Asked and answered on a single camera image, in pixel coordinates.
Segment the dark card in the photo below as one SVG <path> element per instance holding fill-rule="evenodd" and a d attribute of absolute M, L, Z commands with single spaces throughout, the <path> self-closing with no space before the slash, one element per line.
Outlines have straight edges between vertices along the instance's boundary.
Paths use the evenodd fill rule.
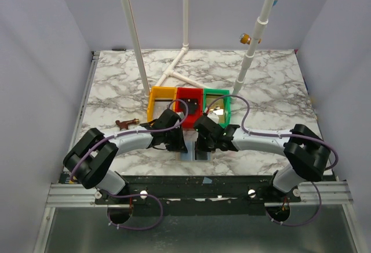
<path fill-rule="evenodd" d="M 211 152 L 195 150 L 195 161 L 210 161 Z"/>

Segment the beige card holder wallet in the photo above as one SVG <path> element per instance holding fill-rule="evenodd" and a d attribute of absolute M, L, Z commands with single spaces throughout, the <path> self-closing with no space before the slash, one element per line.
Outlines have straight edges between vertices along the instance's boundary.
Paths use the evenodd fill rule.
<path fill-rule="evenodd" d="M 186 153 L 176 153 L 176 160 L 182 162 L 210 162 L 210 161 L 195 161 L 195 150 L 196 150 L 196 143 L 194 141 L 186 141 L 185 146 L 187 148 Z"/>

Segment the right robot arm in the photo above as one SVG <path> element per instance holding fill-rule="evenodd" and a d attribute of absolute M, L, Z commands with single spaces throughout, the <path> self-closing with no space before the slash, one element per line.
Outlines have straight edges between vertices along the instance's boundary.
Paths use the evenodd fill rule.
<path fill-rule="evenodd" d="M 266 193 L 283 197 L 303 182 L 320 182 L 330 149 L 312 130 L 296 124 L 286 131 L 250 131 L 240 125 L 223 128 L 206 115 L 194 123 L 198 151 L 260 151 L 285 156 L 289 163 L 272 176 Z"/>

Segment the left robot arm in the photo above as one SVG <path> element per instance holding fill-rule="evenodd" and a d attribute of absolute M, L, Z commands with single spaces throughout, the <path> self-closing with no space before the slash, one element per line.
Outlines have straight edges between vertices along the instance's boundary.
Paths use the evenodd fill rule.
<path fill-rule="evenodd" d="M 97 128 L 88 130 L 64 157 L 63 165 L 86 189 L 98 188 L 113 195 L 124 194 L 126 181 L 110 166 L 116 156 L 160 145 L 186 153 L 181 115 L 166 109 L 148 123 L 108 136 Z"/>

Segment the gold cards stack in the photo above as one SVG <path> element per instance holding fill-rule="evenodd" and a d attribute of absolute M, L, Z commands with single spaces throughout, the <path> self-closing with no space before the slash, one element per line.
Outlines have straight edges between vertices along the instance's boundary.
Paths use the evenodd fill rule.
<path fill-rule="evenodd" d="M 212 101 L 219 98 L 218 95 L 206 95 L 206 106 L 209 106 L 208 113 L 215 113 L 220 116 L 219 124 L 225 123 L 225 106 L 224 100 L 219 99 L 218 101 L 211 104 Z"/>

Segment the black VIP card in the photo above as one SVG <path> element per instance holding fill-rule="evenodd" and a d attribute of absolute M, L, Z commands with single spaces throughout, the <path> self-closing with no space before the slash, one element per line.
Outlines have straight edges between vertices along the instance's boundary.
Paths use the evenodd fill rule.
<path fill-rule="evenodd" d="M 181 102 L 179 106 L 183 113 L 186 113 L 186 109 L 188 109 L 188 115 L 196 115 L 200 110 L 200 103 L 199 100 L 196 98 L 180 98 Z"/>

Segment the green plastic bin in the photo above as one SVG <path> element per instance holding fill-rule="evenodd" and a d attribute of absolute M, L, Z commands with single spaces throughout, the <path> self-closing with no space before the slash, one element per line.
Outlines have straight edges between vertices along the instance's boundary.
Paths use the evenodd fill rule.
<path fill-rule="evenodd" d="M 204 89 L 203 90 L 203 111 L 205 111 L 207 108 L 206 95 L 218 95 L 220 97 L 220 96 L 225 96 L 229 94 L 230 94 L 229 90 L 226 90 L 226 89 Z M 223 100 L 224 100 L 224 106 L 225 106 L 225 123 L 219 124 L 219 125 L 225 128 L 230 123 L 230 119 L 231 119 L 231 107 L 230 107 L 231 98 L 228 96 L 228 97 L 223 98 Z"/>

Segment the yellow plastic bin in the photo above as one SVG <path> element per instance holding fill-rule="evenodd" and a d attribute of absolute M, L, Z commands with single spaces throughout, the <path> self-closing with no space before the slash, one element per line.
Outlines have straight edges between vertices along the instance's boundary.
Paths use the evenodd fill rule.
<path fill-rule="evenodd" d="M 177 88 L 153 86 L 147 107 L 147 121 L 158 118 L 167 106 L 176 98 Z"/>

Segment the red plastic bin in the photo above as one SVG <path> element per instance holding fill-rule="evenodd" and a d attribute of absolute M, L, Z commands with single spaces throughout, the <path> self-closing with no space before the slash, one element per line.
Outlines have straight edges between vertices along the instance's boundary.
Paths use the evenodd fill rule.
<path fill-rule="evenodd" d="M 196 115 L 188 115 L 185 121 L 183 122 L 182 127 L 184 129 L 193 129 L 194 122 L 202 115 L 203 112 L 203 89 L 201 88 L 177 88 L 177 96 L 176 99 L 180 98 L 196 98 L 199 100 L 200 103 L 200 110 Z M 181 108 L 179 106 L 179 101 L 176 102 L 175 110 L 176 112 L 181 112 Z"/>

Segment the brown small tool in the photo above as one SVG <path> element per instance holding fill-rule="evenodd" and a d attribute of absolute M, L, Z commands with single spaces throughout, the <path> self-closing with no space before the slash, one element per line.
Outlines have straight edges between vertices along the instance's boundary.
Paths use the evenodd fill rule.
<path fill-rule="evenodd" d="M 140 120 L 137 118 L 134 118 L 132 120 L 125 120 L 125 121 L 120 121 L 116 120 L 115 124 L 118 126 L 119 130 L 128 130 L 130 125 L 137 125 L 139 124 Z"/>

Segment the orange knob on pole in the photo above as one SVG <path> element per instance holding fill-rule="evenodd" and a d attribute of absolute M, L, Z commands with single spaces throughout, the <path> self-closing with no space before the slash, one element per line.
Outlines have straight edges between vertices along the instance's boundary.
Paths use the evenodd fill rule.
<path fill-rule="evenodd" d="M 241 34 L 239 41 L 244 45 L 250 45 L 253 41 L 253 38 L 250 35 L 243 33 Z"/>

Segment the white left PVC pole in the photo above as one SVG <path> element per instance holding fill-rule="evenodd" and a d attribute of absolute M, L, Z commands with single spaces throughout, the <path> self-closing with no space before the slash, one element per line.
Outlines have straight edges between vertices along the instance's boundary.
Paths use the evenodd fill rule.
<path fill-rule="evenodd" d="M 141 82 L 143 85 L 144 93 L 146 96 L 149 96 L 150 87 L 148 84 L 146 69 L 144 67 L 143 56 L 141 53 L 141 48 L 139 44 L 139 39 L 137 35 L 137 30 L 136 30 L 136 25 L 134 22 L 134 15 L 133 15 L 130 0 L 121 0 L 121 5 L 122 5 L 122 9 L 125 14 L 126 22 L 128 24 L 129 34 L 132 40 L 133 51 L 136 57 L 136 62 L 137 62 L 137 66 L 139 69 L 139 74 L 140 74 Z"/>

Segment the white PVC jointed pole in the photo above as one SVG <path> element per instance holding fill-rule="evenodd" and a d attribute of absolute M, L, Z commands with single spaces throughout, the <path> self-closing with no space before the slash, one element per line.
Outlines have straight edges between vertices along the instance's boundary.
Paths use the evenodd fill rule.
<path fill-rule="evenodd" d="M 251 42 L 243 56 L 241 69 L 239 71 L 238 76 L 236 77 L 233 86 L 232 90 L 233 95 L 237 95 L 242 88 L 242 85 L 245 81 L 247 70 L 250 68 L 252 61 L 254 59 L 255 51 L 259 44 L 259 40 L 262 39 L 263 32 L 269 22 L 269 16 L 273 8 L 272 7 L 273 2 L 274 0 L 264 0 L 262 9 L 260 11 L 258 18 L 256 19 L 254 30 L 251 36 L 253 38 L 253 41 Z"/>

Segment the black mounting rail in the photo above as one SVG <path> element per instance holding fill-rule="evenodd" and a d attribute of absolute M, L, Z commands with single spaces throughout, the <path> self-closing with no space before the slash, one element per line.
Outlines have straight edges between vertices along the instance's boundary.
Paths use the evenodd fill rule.
<path fill-rule="evenodd" d="M 115 212 L 133 216 L 208 216 L 265 214 L 265 204 L 299 203 L 298 187 L 287 195 L 273 191 L 270 176 L 125 176 L 123 195 L 106 192 L 95 200 Z"/>

